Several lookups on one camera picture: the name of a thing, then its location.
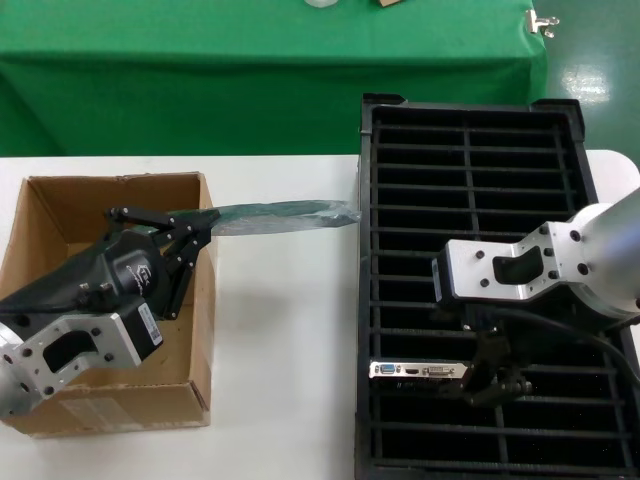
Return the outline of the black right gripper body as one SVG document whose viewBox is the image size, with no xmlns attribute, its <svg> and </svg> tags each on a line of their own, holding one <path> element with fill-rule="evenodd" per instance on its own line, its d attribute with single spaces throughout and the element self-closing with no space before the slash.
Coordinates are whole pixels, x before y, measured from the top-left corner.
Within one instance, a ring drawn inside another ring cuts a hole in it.
<svg viewBox="0 0 640 480">
<path fill-rule="evenodd" d="M 474 282 L 469 295 L 454 291 L 450 282 L 437 284 L 438 308 L 462 317 L 475 330 L 508 329 L 517 313 L 544 316 L 588 333 L 624 328 L 635 322 L 635 298 L 598 291 L 578 282 L 539 285 L 500 285 Z"/>
</svg>

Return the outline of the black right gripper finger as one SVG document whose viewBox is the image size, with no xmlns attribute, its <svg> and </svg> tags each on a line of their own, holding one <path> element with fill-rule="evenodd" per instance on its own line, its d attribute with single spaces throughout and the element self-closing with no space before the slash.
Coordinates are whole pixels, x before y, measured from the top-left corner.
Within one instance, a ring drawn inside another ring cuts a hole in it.
<svg viewBox="0 0 640 480">
<path fill-rule="evenodd" d="M 476 352 L 470 368 L 474 373 L 497 372 L 505 360 L 505 336 L 498 330 L 476 333 Z"/>
<path fill-rule="evenodd" d="M 500 406 L 532 393 L 533 385 L 520 369 L 476 368 L 463 377 L 463 398 L 471 406 Z"/>
</svg>

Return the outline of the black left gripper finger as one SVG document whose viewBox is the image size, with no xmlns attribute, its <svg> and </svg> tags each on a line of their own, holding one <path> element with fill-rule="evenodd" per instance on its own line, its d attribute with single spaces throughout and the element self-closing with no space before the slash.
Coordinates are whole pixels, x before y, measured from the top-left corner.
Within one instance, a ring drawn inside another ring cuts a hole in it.
<svg viewBox="0 0 640 480">
<path fill-rule="evenodd" d="M 204 234 L 189 234 L 173 241 L 163 253 L 169 275 L 169 290 L 162 307 L 164 320 L 176 320 L 183 305 L 200 250 L 205 247 Z"/>
<path fill-rule="evenodd" d="M 218 209 L 179 210 L 161 212 L 141 207 L 111 207 L 106 210 L 109 232 L 132 230 L 136 233 L 160 236 L 161 239 L 175 238 L 174 233 L 191 234 L 211 231 L 220 219 Z"/>
</svg>

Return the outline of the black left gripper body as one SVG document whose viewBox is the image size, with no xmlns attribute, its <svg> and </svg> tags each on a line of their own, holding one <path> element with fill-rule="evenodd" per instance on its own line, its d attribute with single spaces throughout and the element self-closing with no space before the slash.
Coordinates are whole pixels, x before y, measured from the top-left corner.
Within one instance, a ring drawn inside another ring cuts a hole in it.
<svg viewBox="0 0 640 480">
<path fill-rule="evenodd" d="M 122 231 L 69 257 L 61 266 L 1 300 L 1 320 L 30 327 L 67 313 L 116 311 L 143 299 L 165 313 L 165 264 L 147 235 Z"/>
</svg>

